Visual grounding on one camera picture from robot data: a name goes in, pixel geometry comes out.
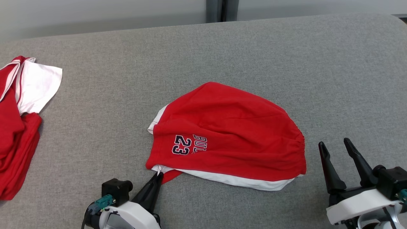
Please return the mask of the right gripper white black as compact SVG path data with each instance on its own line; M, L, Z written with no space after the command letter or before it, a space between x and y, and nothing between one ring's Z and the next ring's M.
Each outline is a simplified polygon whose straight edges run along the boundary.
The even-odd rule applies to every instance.
M346 189L330 161L324 142L318 143L324 172L329 206L327 218L332 225L345 226L402 226L399 215L403 212L403 191L376 189L378 179L362 154L349 138L343 139L349 156L353 159L363 187Z

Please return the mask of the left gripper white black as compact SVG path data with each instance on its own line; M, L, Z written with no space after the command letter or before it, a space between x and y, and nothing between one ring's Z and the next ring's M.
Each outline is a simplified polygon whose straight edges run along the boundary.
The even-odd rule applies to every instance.
M157 172L136 196L119 207L109 206L100 215L100 229L160 229L154 213L164 173Z

